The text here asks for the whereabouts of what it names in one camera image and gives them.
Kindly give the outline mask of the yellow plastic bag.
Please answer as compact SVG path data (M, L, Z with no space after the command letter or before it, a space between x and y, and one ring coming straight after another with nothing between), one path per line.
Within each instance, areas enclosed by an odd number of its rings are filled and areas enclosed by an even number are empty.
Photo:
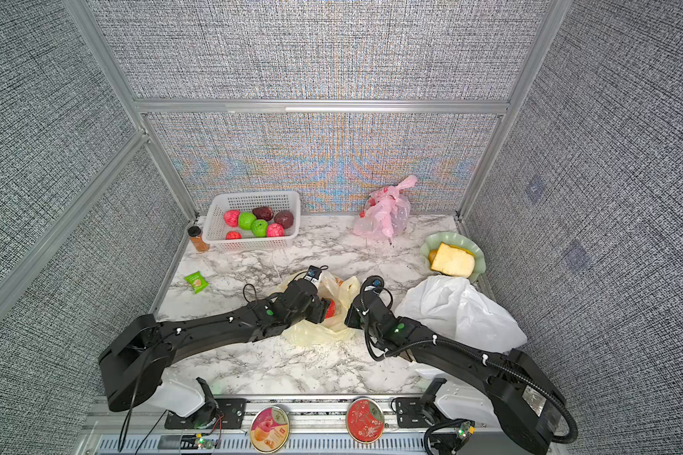
M303 320L286 329L282 337L298 347L328 344L350 339L354 330L345 326L345 317L354 299L360 292L360 280L351 276L346 280L324 271L319 284L318 295L335 301L336 315L320 324Z

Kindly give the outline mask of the pink wrinkled fruit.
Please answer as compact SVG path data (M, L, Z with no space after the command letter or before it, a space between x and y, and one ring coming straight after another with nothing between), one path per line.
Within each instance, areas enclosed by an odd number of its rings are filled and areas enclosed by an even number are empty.
M239 226L240 210L227 210L223 213L223 220L230 228L237 228Z
M278 223L269 224L266 235L269 238L284 237L286 235L285 228Z

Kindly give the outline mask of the white plastic bag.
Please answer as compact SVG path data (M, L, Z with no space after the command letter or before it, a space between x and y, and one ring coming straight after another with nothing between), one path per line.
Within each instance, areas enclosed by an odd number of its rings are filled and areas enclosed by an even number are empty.
M429 277L407 291L394 306L394 313L484 351L508 354L527 343L527 335L514 317L466 278Z

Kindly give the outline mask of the green wrinkled fruit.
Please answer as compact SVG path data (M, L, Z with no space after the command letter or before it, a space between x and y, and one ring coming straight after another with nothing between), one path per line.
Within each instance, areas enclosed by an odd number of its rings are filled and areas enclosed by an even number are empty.
M243 231L251 231L257 217L252 212L241 212L238 217L238 227Z
M269 223L264 219L256 219L250 225L250 231L256 238L265 238L268 235Z

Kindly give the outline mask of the dark purple fruit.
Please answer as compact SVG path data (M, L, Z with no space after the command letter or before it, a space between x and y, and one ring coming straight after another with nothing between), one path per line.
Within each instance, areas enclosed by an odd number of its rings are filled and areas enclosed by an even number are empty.
M258 207L252 210L252 214L260 220L265 220L266 222L271 223L271 221L274 219L274 212L272 208L268 206L263 206L263 207Z
M294 225L295 217L290 210L280 210L280 212L275 214L273 221L275 224L279 224L283 229L290 229Z

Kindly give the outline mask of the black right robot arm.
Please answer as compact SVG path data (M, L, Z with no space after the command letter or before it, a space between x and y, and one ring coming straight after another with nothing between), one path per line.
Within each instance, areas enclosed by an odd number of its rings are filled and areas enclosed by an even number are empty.
M345 320L347 327L364 332L374 360L403 358L471 385L487 396L504 434L531 454L578 439L567 400L529 355L517 349L506 355L484 351L444 337L417 320L395 316L381 294L362 290Z

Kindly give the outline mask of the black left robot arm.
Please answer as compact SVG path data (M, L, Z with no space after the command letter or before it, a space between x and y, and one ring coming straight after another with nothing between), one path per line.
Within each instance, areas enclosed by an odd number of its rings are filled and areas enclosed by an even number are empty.
M220 315L179 322L141 315L99 356L108 408L118 413L147 402L161 386L164 370L184 358L277 337L302 320L322 323L331 304L316 284L303 279Z

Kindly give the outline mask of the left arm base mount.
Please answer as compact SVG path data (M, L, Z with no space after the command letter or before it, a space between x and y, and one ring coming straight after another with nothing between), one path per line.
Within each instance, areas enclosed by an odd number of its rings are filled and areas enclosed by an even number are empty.
M240 430L248 400L216 398L205 379L197 377L197 383L202 390L202 406L186 417L169 411L164 423L165 430Z

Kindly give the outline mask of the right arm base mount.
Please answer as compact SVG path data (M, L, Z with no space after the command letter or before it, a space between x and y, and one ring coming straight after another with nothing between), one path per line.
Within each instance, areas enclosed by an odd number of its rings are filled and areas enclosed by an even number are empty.
M422 447L429 455L457 454L475 432L474 421L447 417L436 405L437 393L446 383L446 378L436 378L420 396L390 401L400 428L425 428Z

